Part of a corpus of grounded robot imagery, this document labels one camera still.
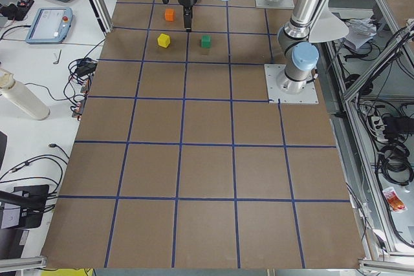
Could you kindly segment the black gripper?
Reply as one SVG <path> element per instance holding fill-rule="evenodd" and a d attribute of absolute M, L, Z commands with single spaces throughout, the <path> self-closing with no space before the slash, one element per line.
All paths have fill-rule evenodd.
<path fill-rule="evenodd" d="M 186 28 L 186 32 L 191 32 L 193 6 L 197 3 L 197 0 L 178 0 L 178 2 L 183 8 L 184 27 Z"/>

